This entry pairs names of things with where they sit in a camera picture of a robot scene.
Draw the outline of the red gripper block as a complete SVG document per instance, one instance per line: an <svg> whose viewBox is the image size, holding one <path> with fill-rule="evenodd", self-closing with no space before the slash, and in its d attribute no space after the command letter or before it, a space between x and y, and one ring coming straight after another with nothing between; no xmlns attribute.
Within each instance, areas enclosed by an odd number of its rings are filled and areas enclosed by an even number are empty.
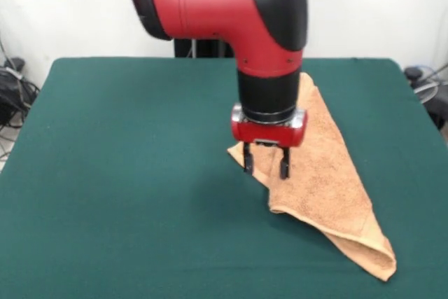
<svg viewBox="0 0 448 299"><path fill-rule="evenodd" d="M308 114L304 109L296 108L291 119L280 124L261 124L250 121L244 114L240 103L234 104L231 113L232 135L237 141L244 142L244 171L253 173L253 155L251 144L264 144L282 148L280 160L281 179L290 178L290 147L298 147L302 143L307 127Z"/></svg>

